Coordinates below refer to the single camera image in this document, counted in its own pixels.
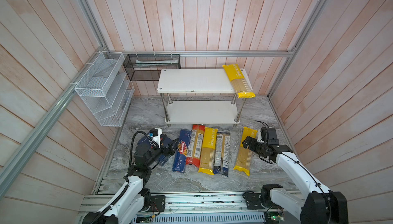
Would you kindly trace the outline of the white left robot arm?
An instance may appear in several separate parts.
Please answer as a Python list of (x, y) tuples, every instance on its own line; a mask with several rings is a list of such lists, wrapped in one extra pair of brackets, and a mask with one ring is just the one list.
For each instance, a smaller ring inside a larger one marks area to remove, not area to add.
[(135, 161), (124, 177), (125, 182), (119, 191), (97, 212), (89, 212), (83, 219), (84, 224), (129, 224), (135, 215), (145, 209), (149, 210), (150, 190), (145, 188), (150, 178), (151, 165), (160, 156), (175, 154), (178, 139), (167, 146), (154, 147), (141, 144), (136, 147)]

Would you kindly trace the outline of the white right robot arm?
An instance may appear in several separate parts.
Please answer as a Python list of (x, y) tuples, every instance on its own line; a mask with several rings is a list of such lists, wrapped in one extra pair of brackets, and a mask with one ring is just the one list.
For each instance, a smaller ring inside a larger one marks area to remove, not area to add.
[(346, 197), (314, 177), (293, 150), (279, 142), (275, 129), (262, 127), (258, 136), (243, 138), (240, 147), (256, 153), (266, 163), (279, 166), (303, 196), (291, 194), (280, 184), (267, 184), (261, 189), (261, 206), (268, 210), (281, 207), (302, 224), (349, 223)]

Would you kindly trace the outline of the clear blue-ended spaghetti bag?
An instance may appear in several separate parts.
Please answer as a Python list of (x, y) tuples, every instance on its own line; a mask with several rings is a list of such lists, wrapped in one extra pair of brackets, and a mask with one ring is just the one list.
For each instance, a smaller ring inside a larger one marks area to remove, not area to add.
[(229, 177), (230, 133), (218, 133), (213, 165), (214, 174)]

